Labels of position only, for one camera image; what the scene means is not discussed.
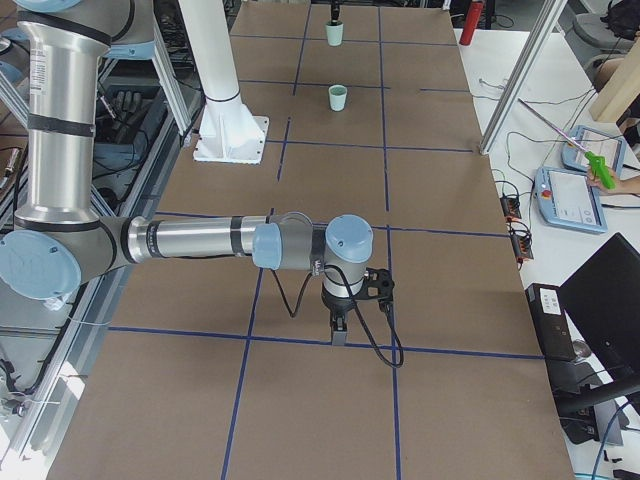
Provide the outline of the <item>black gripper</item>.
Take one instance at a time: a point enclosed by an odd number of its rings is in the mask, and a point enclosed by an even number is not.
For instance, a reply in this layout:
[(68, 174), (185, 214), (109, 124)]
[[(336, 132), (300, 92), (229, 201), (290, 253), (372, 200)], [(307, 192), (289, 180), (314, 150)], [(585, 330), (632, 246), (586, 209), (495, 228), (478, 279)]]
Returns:
[(340, 15), (340, 2), (338, 0), (330, 1), (330, 14), (332, 17), (331, 25), (338, 25), (339, 19), (333, 19), (333, 18), (338, 18)]
[(337, 297), (325, 288), (321, 291), (321, 300), (329, 310), (331, 320), (331, 345), (344, 346), (348, 337), (347, 314), (349, 311), (355, 309), (357, 302), (350, 297)]

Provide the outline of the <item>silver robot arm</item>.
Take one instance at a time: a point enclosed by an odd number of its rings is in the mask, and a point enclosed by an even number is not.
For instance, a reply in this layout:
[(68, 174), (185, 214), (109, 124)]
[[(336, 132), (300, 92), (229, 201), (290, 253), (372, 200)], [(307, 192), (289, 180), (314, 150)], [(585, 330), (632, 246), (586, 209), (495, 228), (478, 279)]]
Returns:
[(29, 191), (1, 243), (6, 284), (48, 300), (149, 259), (248, 257), (321, 276), (331, 341), (345, 342), (347, 314), (373, 279), (373, 232), (361, 217), (317, 226), (298, 212), (151, 221), (91, 209), (98, 64), (115, 47), (153, 54), (151, 2), (22, 1), (18, 24), (30, 41)]

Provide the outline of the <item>person's hand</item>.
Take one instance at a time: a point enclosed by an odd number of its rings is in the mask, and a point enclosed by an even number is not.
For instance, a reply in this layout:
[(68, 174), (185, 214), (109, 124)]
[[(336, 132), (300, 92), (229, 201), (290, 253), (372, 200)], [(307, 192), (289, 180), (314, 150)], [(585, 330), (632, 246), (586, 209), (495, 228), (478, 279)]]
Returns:
[(598, 189), (603, 195), (639, 195), (640, 194), (640, 178), (639, 176), (620, 179), (612, 175), (615, 186), (607, 189), (601, 180), (594, 176), (588, 176), (587, 182), (591, 187)]

